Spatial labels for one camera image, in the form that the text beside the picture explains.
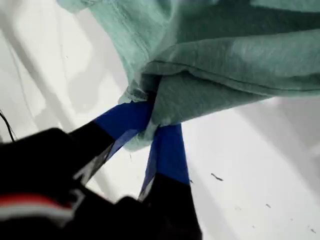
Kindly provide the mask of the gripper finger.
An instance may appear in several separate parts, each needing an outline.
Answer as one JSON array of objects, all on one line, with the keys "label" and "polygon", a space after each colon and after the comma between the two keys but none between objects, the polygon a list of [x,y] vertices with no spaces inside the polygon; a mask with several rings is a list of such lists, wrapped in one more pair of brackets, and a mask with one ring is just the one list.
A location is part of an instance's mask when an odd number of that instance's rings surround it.
[{"label": "gripper finger", "polygon": [[139,200],[154,217],[155,239],[202,239],[180,124],[157,129]]},{"label": "gripper finger", "polygon": [[146,129],[153,107],[149,101],[118,104],[70,132],[89,159],[74,178],[87,184],[120,148]]}]

